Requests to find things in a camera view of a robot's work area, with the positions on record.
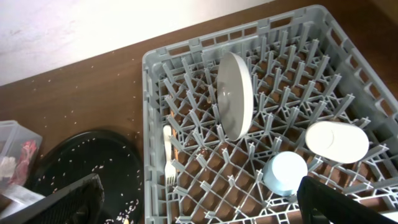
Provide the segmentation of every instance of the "round black tray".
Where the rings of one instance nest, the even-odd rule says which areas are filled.
[[[48,196],[90,173],[99,175],[104,188],[98,223],[121,223],[117,217],[126,215],[138,223],[144,204],[141,160],[134,145],[112,131],[87,131],[64,140],[40,160],[25,186]]]

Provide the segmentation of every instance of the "brown table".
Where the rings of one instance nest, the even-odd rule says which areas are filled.
[[[0,86],[0,120],[17,120],[43,136],[41,154],[73,134],[108,128],[133,141],[142,156],[141,58],[147,51],[312,4],[333,14],[398,96],[398,27],[371,1],[276,0]]]

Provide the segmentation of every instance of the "dish rack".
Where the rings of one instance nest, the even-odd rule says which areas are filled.
[[[224,134],[216,103],[225,52],[244,59],[254,90],[251,128],[238,141]],[[323,6],[151,50],[142,63],[146,223],[299,219],[296,196],[262,182],[261,169],[280,151],[300,154],[310,176],[359,203],[398,209],[398,102]],[[363,129],[368,153],[354,164],[312,153],[306,129],[325,120]],[[176,132],[173,187],[164,182],[165,124]]]

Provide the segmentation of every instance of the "fork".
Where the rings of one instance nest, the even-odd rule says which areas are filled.
[[[163,127],[164,149],[166,153],[166,166],[164,167],[164,174],[166,178],[166,186],[173,186],[175,183],[175,167],[172,165],[172,143],[170,137],[172,135],[172,128],[170,125]]]

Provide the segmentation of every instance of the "white wall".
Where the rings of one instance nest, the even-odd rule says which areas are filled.
[[[0,0],[0,85],[271,0]]]

